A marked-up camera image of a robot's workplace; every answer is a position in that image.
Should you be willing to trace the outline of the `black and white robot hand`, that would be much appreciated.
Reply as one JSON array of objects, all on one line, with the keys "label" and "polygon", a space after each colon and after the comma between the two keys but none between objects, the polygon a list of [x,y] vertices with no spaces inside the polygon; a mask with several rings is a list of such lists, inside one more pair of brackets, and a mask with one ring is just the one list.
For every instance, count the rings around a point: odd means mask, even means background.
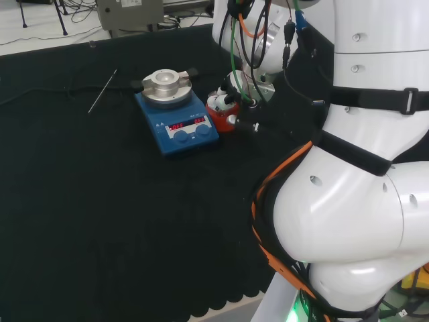
[{"label": "black and white robot hand", "polygon": [[210,93],[206,106],[216,113],[230,111],[241,100],[241,92],[236,86],[233,73],[230,72],[222,81],[217,90]]}]

